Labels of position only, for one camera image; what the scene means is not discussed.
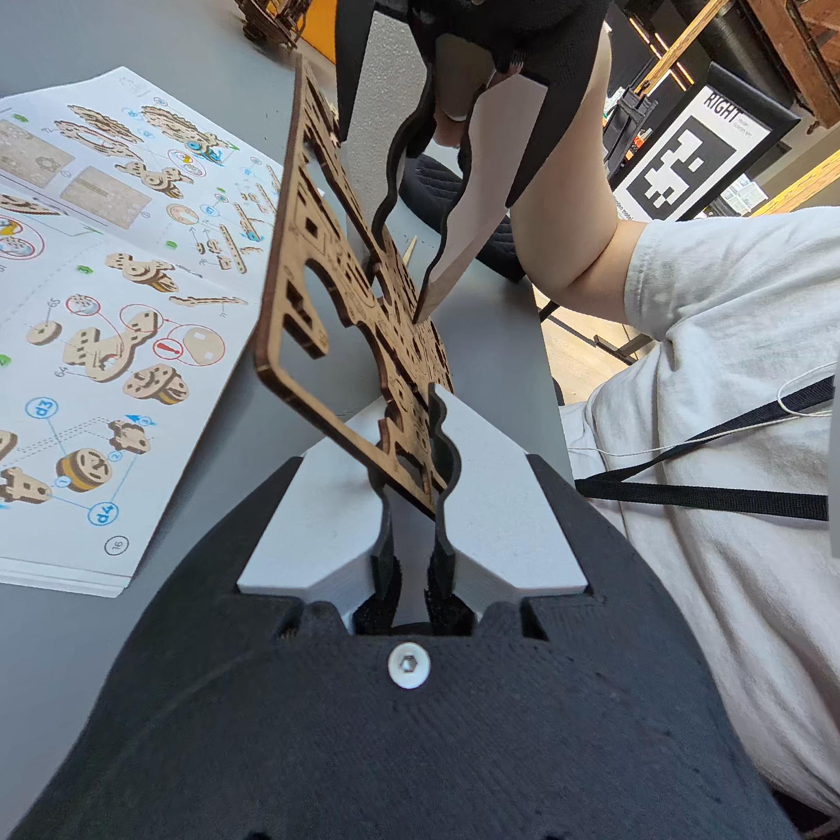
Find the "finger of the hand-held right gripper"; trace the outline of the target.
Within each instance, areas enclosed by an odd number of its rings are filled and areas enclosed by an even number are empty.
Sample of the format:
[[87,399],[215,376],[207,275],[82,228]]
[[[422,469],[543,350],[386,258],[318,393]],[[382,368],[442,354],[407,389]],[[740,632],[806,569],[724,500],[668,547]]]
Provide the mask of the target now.
[[415,323],[428,319],[446,299],[506,216],[508,196],[547,91],[542,83],[516,75],[479,94],[465,138],[460,192],[424,278]]
[[344,11],[344,170],[370,230],[388,195],[387,159],[404,122],[421,114],[396,170],[398,186],[405,159],[425,152],[434,133],[432,112],[421,108],[427,67],[404,10],[395,12]]

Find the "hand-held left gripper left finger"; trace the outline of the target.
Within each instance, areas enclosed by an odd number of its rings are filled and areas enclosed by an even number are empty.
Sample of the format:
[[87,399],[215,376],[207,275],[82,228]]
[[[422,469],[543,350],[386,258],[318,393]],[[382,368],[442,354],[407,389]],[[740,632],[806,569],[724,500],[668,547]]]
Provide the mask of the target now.
[[238,589],[328,602],[349,621],[370,598],[399,592],[399,577],[383,485],[325,437],[304,453]]

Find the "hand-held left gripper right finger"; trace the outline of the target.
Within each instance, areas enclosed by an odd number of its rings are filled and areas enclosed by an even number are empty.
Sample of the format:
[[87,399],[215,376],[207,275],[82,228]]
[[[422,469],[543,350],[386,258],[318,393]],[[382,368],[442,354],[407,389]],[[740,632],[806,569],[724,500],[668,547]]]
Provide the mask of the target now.
[[476,617],[493,604],[588,585],[529,453],[439,384],[429,386],[437,499],[434,576]]

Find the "wooden laser-cut parts sheet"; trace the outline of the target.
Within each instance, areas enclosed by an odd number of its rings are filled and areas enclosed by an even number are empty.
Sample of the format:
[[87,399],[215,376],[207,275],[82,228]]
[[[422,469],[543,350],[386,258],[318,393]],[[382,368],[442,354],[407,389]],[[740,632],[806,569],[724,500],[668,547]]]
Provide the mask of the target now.
[[[429,388],[454,390],[434,324],[414,324],[417,290],[385,227],[375,238],[340,160],[339,125],[309,62],[298,56],[283,180],[255,338],[260,380],[415,508],[435,518],[446,488],[434,465]],[[384,417],[373,443],[301,385],[280,362],[289,336],[314,360],[330,352],[306,269],[345,328],[361,331],[376,364]]]

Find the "person's right forearm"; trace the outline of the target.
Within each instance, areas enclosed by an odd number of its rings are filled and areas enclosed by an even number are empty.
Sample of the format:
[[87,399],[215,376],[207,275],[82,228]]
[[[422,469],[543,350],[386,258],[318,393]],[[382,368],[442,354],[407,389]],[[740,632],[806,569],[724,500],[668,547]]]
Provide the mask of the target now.
[[646,224],[619,218],[603,165],[611,68],[603,25],[581,105],[510,218],[519,261],[535,288],[562,308],[630,324],[625,285]]

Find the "partly assembled wooden model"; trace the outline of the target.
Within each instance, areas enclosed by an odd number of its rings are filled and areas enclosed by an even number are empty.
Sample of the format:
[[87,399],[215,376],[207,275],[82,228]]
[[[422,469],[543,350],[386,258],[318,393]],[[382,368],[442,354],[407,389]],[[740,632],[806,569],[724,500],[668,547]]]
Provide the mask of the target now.
[[244,16],[243,34],[258,46],[294,50],[312,1],[236,1]]

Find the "person's right hand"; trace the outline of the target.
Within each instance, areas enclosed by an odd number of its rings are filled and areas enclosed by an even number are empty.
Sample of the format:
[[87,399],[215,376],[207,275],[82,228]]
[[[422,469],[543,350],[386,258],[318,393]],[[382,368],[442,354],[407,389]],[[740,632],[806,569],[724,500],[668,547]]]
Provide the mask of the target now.
[[476,95],[495,72],[491,53],[455,35],[441,35],[435,41],[434,140],[446,148],[457,148]]

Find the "black quilted chair seat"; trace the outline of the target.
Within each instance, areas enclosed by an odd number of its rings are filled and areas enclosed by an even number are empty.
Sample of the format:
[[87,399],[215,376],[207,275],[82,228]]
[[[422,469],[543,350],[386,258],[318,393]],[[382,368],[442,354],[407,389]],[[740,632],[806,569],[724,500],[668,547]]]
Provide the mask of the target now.
[[[458,196],[460,187],[459,175],[422,154],[406,159],[399,195],[419,219],[441,234],[445,211]],[[511,282],[519,282],[526,276],[518,259],[508,215],[489,236],[477,259]]]

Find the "yellow plastic bin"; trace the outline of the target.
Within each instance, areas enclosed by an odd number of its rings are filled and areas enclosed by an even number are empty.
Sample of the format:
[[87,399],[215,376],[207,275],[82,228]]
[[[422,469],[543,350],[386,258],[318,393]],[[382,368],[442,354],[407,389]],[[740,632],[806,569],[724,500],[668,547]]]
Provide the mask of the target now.
[[335,64],[335,26],[338,2],[311,1],[302,31],[303,39],[329,62]]

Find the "black framed tag sign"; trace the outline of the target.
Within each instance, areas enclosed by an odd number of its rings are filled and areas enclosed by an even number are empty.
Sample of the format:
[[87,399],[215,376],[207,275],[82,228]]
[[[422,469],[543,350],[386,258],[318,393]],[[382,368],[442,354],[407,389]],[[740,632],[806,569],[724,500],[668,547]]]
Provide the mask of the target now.
[[612,178],[619,218],[643,223],[694,218],[800,120],[797,113],[710,63]]

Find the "white instruction booklet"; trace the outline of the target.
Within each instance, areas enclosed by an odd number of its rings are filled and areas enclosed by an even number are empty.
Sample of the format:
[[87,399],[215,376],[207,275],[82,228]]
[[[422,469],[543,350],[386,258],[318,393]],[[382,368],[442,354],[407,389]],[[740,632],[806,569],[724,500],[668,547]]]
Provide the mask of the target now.
[[2,582],[116,597],[256,326],[284,168],[126,67],[1,117]]

